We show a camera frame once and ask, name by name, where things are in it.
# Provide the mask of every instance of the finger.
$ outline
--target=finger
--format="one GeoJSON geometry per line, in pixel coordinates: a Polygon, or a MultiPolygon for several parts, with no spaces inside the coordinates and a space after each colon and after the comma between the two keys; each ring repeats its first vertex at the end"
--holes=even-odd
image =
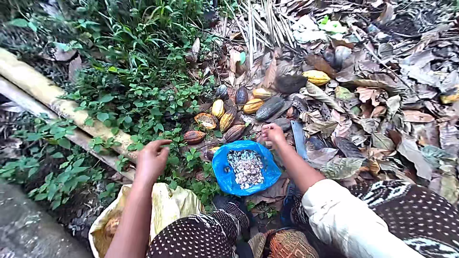
{"type": "Polygon", "coordinates": [[[169,147],[164,147],[161,152],[159,153],[159,157],[161,159],[167,160],[169,155],[169,147]]]}
{"type": "Polygon", "coordinates": [[[162,145],[166,145],[166,144],[169,144],[171,143],[172,140],[154,140],[154,141],[151,141],[149,142],[145,148],[151,150],[151,151],[156,151],[156,152],[159,152],[161,150],[161,146],[162,145]]]}

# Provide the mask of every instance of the brown cacao pod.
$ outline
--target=brown cacao pod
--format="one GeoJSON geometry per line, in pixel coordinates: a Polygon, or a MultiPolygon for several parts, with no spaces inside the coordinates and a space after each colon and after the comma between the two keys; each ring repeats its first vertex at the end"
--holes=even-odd
{"type": "Polygon", "coordinates": [[[198,144],[202,142],[205,136],[206,133],[200,131],[188,131],[183,135],[183,140],[188,144],[198,144]]]}
{"type": "Polygon", "coordinates": [[[246,126],[243,124],[237,124],[231,127],[224,135],[223,138],[226,142],[233,142],[235,140],[239,140],[244,133],[246,126]]]}
{"type": "Polygon", "coordinates": [[[245,87],[240,87],[236,91],[235,103],[236,105],[246,104],[248,98],[249,98],[249,94],[247,93],[247,89],[245,87]]]}
{"type": "Polygon", "coordinates": [[[263,89],[263,88],[260,88],[260,89],[254,89],[254,90],[252,91],[252,95],[253,95],[253,97],[256,98],[256,99],[262,99],[262,100],[264,100],[264,99],[269,98],[269,97],[271,97],[272,95],[274,95],[274,93],[271,92],[271,91],[267,91],[267,90],[265,90],[265,89],[263,89]]]}
{"type": "Polygon", "coordinates": [[[224,133],[226,130],[228,130],[228,128],[230,128],[233,124],[235,118],[236,110],[234,108],[231,108],[220,119],[220,131],[224,133]]]}
{"type": "Polygon", "coordinates": [[[273,121],[276,125],[282,128],[282,131],[288,131],[291,128],[290,119],[278,118],[273,121]]]}
{"type": "Polygon", "coordinates": [[[214,148],[210,148],[207,150],[206,152],[206,157],[209,159],[209,160],[212,160],[213,159],[213,156],[215,154],[215,152],[219,149],[220,147],[214,147],[214,148]]]}
{"type": "Polygon", "coordinates": [[[268,99],[263,106],[257,110],[256,120],[266,120],[274,115],[284,105],[284,99],[281,97],[272,97],[268,99]]]}
{"type": "Polygon", "coordinates": [[[255,113],[262,105],[264,101],[261,99],[253,99],[249,100],[247,104],[244,105],[244,113],[245,114],[253,114],[255,113]]]}
{"type": "Polygon", "coordinates": [[[215,129],[218,125],[218,119],[207,113],[199,113],[195,116],[195,121],[208,130],[215,129]]]}
{"type": "Polygon", "coordinates": [[[223,100],[216,100],[212,104],[212,115],[216,118],[221,118],[225,113],[223,100]]]}

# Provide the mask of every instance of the split cacao pod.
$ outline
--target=split cacao pod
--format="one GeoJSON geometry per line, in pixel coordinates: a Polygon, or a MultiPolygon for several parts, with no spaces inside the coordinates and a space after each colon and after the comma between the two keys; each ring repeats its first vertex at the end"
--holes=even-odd
{"type": "Polygon", "coordinates": [[[216,100],[212,104],[212,115],[216,118],[221,118],[225,113],[223,100],[216,100]]]}
{"type": "Polygon", "coordinates": [[[223,138],[226,142],[233,142],[235,140],[239,140],[244,133],[246,126],[243,124],[237,124],[231,127],[224,135],[223,138]]]}
{"type": "Polygon", "coordinates": [[[220,147],[214,147],[214,148],[210,148],[207,150],[206,152],[206,157],[209,159],[209,160],[212,160],[213,159],[213,156],[215,154],[215,152],[219,149],[220,147]]]}
{"type": "Polygon", "coordinates": [[[198,144],[202,142],[205,136],[206,133],[200,131],[188,131],[183,135],[183,140],[188,144],[198,144]]]}
{"type": "Polygon", "coordinates": [[[263,104],[264,101],[261,99],[249,100],[247,104],[244,105],[244,113],[247,115],[254,114],[263,104]]]}
{"type": "Polygon", "coordinates": [[[218,119],[207,113],[199,113],[195,116],[195,121],[208,130],[215,129],[218,125],[218,119]]]}
{"type": "Polygon", "coordinates": [[[305,71],[302,75],[317,86],[324,85],[330,81],[330,77],[326,73],[318,70],[305,71]]]}
{"type": "Polygon", "coordinates": [[[256,120],[266,120],[274,115],[284,105],[284,99],[281,97],[272,97],[267,100],[258,110],[255,115],[256,120]]]}
{"type": "Polygon", "coordinates": [[[226,130],[228,130],[228,128],[230,128],[233,124],[235,118],[236,110],[234,108],[231,108],[220,119],[220,131],[224,133],[226,130]]]}
{"type": "Polygon", "coordinates": [[[273,92],[267,91],[267,90],[265,90],[265,89],[263,89],[263,88],[260,88],[260,89],[254,89],[254,90],[252,91],[252,95],[253,95],[253,97],[256,98],[256,99],[262,99],[262,100],[264,100],[264,99],[266,99],[266,98],[271,97],[271,96],[273,95],[273,92]]]}

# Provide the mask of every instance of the vegetation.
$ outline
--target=vegetation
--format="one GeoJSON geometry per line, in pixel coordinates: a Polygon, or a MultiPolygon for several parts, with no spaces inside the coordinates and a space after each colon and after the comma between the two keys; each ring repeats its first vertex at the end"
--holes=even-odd
{"type": "MultiPolygon", "coordinates": [[[[61,5],[62,13],[55,16],[36,11],[34,7],[33,3],[22,4],[6,25],[10,30],[20,28],[18,31],[28,35],[31,41],[9,40],[3,46],[31,55],[52,51],[55,47],[65,51],[77,49],[89,65],[81,70],[76,83],[57,82],[68,92],[63,97],[76,101],[79,109],[89,112],[87,125],[97,119],[112,127],[115,134],[122,130],[132,135],[131,151],[142,149],[151,140],[173,140],[165,174],[159,181],[167,182],[173,189],[180,185],[193,190],[206,209],[210,209],[213,195],[220,192],[211,164],[202,161],[195,149],[180,151],[186,145],[182,134],[194,126],[189,121],[198,111],[199,103],[213,94],[214,78],[206,79],[206,84],[192,80],[187,75],[185,58],[196,38],[201,40],[201,53],[215,51],[214,37],[204,33],[204,12],[212,8],[209,3],[203,0],[80,0],[61,5]],[[198,172],[207,176],[207,180],[193,179],[198,172]]],[[[18,137],[44,139],[49,145],[71,149],[64,136],[74,125],[68,121],[52,126],[36,122],[36,131],[18,132],[18,137]]],[[[104,142],[101,138],[91,142],[96,151],[116,144],[119,143],[110,139],[104,142]]],[[[49,156],[44,155],[45,152],[52,153],[39,150],[31,153],[32,157],[8,163],[1,171],[2,176],[23,182],[20,178],[33,176],[37,169],[34,166],[49,156]]],[[[88,157],[52,155],[67,159],[60,167],[64,171],[47,175],[44,184],[30,192],[36,200],[46,199],[55,208],[65,203],[80,185],[103,178],[97,166],[92,168],[88,164],[88,157]]],[[[113,186],[107,186],[109,193],[102,196],[113,197],[113,186]]]]}

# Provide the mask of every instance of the cacao pod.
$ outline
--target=cacao pod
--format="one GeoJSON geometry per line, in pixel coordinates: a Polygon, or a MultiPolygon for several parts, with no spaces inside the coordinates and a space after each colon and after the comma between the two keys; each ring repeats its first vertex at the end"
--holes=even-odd
{"type": "Polygon", "coordinates": [[[281,97],[272,97],[268,99],[263,106],[257,110],[256,120],[266,120],[274,115],[284,105],[284,99],[281,97]]]}
{"type": "Polygon", "coordinates": [[[183,140],[188,144],[198,144],[202,142],[205,136],[206,133],[200,131],[188,131],[183,135],[183,140]]]}
{"type": "Polygon", "coordinates": [[[244,113],[245,114],[253,114],[255,113],[262,105],[264,101],[261,99],[253,99],[249,100],[247,104],[244,105],[244,113]]]}
{"type": "Polygon", "coordinates": [[[215,129],[218,125],[218,119],[207,113],[199,113],[195,116],[195,121],[208,130],[215,129]]]}
{"type": "Polygon", "coordinates": [[[216,100],[212,104],[212,115],[216,118],[220,118],[225,113],[225,107],[223,100],[216,100]]]}
{"type": "Polygon", "coordinates": [[[290,119],[287,118],[278,118],[273,121],[276,125],[282,128],[282,131],[288,131],[291,128],[290,119]]]}
{"type": "Polygon", "coordinates": [[[254,89],[254,90],[252,91],[252,95],[253,95],[253,97],[256,98],[256,99],[262,99],[262,100],[264,100],[264,99],[266,99],[266,98],[271,97],[271,96],[274,95],[274,94],[273,94],[273,92],[271,92],[271,91],[267,91],[267,90],[265,90],[265,89],[263,89],[263,88],[260,88],[260,89],[254,89]]]}
{"type": "Polygon", "coordinates": [[[222,84],[215,91],[215,98],[224,100],[227,97],[228,97],[228,90],[226,89],[226,85],[222,84]]]}
{"type": "Polygon", "coordinates": [[[224,135],[223,138],[225,142],[233,142],[235,140],[239,140],[244,133],[246,126],[243,124],[237,124],[231,127],[224,135]]]}
{"type": "Polygon", "coordinates": [[[248,98],[249,98],[249,95],[247,93],[247,89],[245,87],[240,87],[236,91],[235,103],[236,105],[246,104],[248,98]]]}
{"type": "Polygon", "coordinates": [[[330,77],[326,73],[318,70],[305,71],[302,75],[317,86],[324,85],[330,81],[330,77]]]}
{"type": "Polygon", "coordinates": [[[215,154],[215,152],[219,149],[220,147],[214,147],[214,148],[210,148],[207,150],[206,152],[206,157],[209,159],[209,160],[212,160],[213,159],[213,156],[215,154]]]}
{"type": "Polygon", "coordinates": [[[236,117],[236,110],[234,108],[231,108],[228,110],[220,119],[220,131],[224,133],[228,128],[231,127],[231,125],[234,122],[234,119],[236,117]]]}

